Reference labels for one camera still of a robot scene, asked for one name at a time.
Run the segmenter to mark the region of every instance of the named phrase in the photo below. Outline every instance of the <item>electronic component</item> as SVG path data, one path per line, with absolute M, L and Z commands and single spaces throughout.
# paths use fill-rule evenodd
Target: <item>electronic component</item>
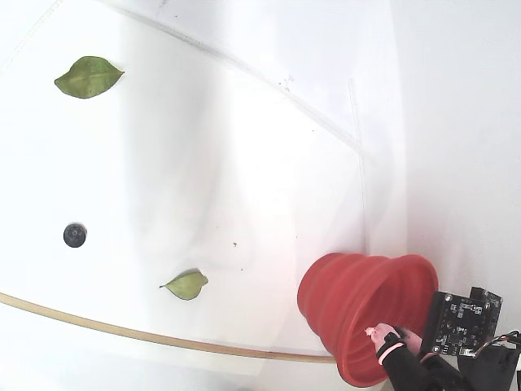
M 501 297 L 481 288 L 472 288 L 470 297 L 435 292 L 422 351 L 474 357 L 493 338 L 501 303 Z

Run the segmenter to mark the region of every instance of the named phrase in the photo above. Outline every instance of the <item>wire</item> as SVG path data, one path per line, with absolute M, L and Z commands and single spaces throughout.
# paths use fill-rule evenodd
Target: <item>wire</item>
M 485 342 L 483 344 L 483 346 L 481 346 L 479 349 L 476 350 L 475 352 L 475 357 L 478 357 L 479 354 L 487 347 L 487 346 L 490 346 L 492 344 L 495 344 L 497 342 L 500 342 L 500 341 L 507 341 L 507 342 L 510 342 L 510 343 L 513 343 L 513 344 L 517 344 L 517 342 L 513 342 L 510 340 L 511 337 L 516 337 L 516 338 L 519 338 L 521 336 L 521 333 L 519 332 L 519 330 L 512 330 L 511 332 L 508 332 L 506 334 L 503 334 L 503 335 L 500 335 L 500 336 L 495 336 L 493 337 L 491 340 Z
M 256 349 L 236 348 L 234 346 L 209 344 L 200 342 L 198 340 L 184 340 L 182 338 L 175 338 L 173 336 L 161 336 L 151 332 L 140 332 L 131 328 L 115 326 L 109 323 L 98 322 L 96 320 L 82 318 L 73 314 L 67 314 L 62 311 L 53 310 L 52 308 L 44 307 L 13 297 L 0 292 L 0 303 L 10 305 L 19 310 L 32 312 L 36 315 L 45 316 L 50 319 L 59 320 L 60 322 L 71 323 L 76 326 L 97 330 L 99 332 L 106 332 L 114 336 L 125 336 L 135 340 L 144 340 L 155 344 L 175 346 L 183 349 L 200 350 L 202 352 L 228 354 L 232 356 L 242 356 L 249 358 L 269 358 L 273 360 L 297 361 L 297 362 L 319 362 L 319 363 L 336 363 L 332 356 L 315 356 L 309 354 L 292 354 L 283 352 L 268 352 Z

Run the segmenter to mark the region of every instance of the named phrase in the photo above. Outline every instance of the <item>black cuff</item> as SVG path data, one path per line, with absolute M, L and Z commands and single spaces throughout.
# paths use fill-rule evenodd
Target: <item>black cuff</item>
M 384 340 L 385 340 L 385 344 L 383 344 L 382 347 L 378 350 L 378 352 L 376 352 L 376 358 L 380 358 L 380 356 L 382 356 L 382 354 L 384 354 L 387 349 L 389 349 L 390 347 L 392 347 L 400 342 L 402 344 L 404 344 L 404 346 L 407 346 L 407 344 L 404 342 L 404 340 L 402 340 L 400 337 L 398 337 L 394 332 L 388 333 L 385 336 Z

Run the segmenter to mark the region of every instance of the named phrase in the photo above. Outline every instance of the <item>dried leaf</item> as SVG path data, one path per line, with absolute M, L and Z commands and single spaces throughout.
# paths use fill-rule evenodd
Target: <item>dried leaf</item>
M 64 94 L 88 99 L 114 86 L 124 72 L 101 57 L 81 57 L 55 84 Z
M 208 279 L 198 270 L 188 270 L 160 288 L 166 287 L 171 293 L 183 300 L 195 299 Z

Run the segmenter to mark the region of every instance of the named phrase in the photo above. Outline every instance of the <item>wooden strip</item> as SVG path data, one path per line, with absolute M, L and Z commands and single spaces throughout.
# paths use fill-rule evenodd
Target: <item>wooden strip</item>
M 242 356 L 249 358 L 267 358 L 272 360 L 298 361 L 298 362 L 318 362 L 318 363 L 336 363 L 335 358 L 331 356 L 314 356 L 309 354 L 291 354 L 283 352 L 266 352 L 263 350 L 235 348 L 233 346 L 224 346 L 217 344 L 208 344 L 197 340 L 184 340 L 182 338 L 174 338 L 172 336 L 161 336 L 151 332 L 140 332 L 131 328 L 115 326 L 113 324 L 98 322 L 81 316 L 67 314 L 58 310 L 53 310 L 43 305 L 31 303 L 21 300 L 0 292 L 0 303 L 10 305 L 19 310 L 28 311 L 36 315 L 45 316 L 50 319 L 59 320 L 60 322 L 71 323 L 76 326 L 106 332 L 114 336 L 125 336 L 135 340 L 144 340 L 154 344 L 167 346 L 175 346 L 183 349 L 200 350 L 202 352 L 228 354 L 232 356 Z

